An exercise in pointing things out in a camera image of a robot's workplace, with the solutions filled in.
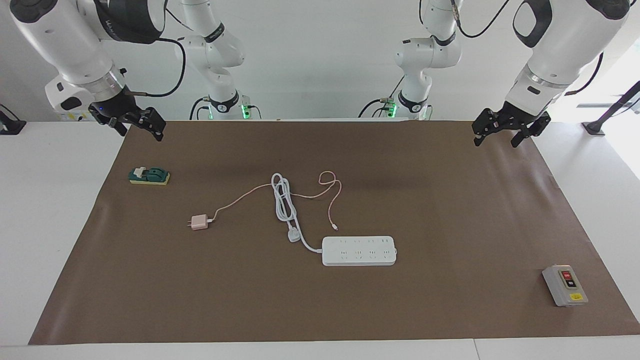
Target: power switch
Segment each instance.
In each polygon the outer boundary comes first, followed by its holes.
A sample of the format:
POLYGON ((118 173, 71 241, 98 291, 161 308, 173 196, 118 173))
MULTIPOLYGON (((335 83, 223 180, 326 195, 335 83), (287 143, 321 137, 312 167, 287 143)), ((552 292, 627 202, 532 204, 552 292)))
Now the power switch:
POLYGON ((589 302, 575 272, 569 265, 554 265, 542 272, 557 306, 576 306, 589 302))

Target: white power strip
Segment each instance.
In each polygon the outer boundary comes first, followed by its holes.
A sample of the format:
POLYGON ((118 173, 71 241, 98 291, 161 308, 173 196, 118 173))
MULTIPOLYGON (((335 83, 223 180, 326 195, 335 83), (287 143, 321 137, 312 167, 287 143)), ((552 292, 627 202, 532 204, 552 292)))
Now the white power strip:
POLYGON ((391 236, 328 236, 322 240, 325 266, 391 266, 396 253, 391 236))

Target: yellow base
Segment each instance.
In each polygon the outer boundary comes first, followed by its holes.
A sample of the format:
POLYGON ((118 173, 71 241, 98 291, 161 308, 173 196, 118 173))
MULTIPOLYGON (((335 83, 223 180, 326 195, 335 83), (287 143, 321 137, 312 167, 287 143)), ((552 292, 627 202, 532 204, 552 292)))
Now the yellow base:
POLYGON ((168 172, 166 174, 166 180, 164 180, 163 183, 153 183, 151 181, 135 181, 135 180, 129 180, 130 183, 132 184, 136 184, 136 185, 166 185, 169 182, 169 178, 171 177, 171 173, 168 172))

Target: cable connector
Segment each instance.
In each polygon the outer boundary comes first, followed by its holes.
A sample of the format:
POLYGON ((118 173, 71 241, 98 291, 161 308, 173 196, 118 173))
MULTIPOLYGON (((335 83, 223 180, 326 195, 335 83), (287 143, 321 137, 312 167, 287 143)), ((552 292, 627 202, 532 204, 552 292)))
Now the cable connector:
POLYGON ((295 227, 289 229, 287 236, 289 237, 289 241, 291 241, 292 243, 299 241, 302 238, 302 236, 300 235, 300 230, 295 227))
POLYGON ((213 222, 213 219, 207 217, 207 214, 202 215, 194 215, 191 217, 191 221, 187 223, 187 226, 191 228, 191 230, 204 230, 209 227, 209 223, 213 222))

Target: table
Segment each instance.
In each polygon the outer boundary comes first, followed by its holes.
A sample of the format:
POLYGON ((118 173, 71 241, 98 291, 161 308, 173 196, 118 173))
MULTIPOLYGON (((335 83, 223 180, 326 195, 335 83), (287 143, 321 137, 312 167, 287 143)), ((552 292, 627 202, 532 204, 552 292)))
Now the table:
MULTIPOLYGON (((30 123, 0 138, 0 357, 7 359, 635 359, 640 336, 331 343, 25 347, 122 138, 92 122, 30 123)), ((553 123, 536 143, 636 318, 640 180, 606 138, 553 123)))

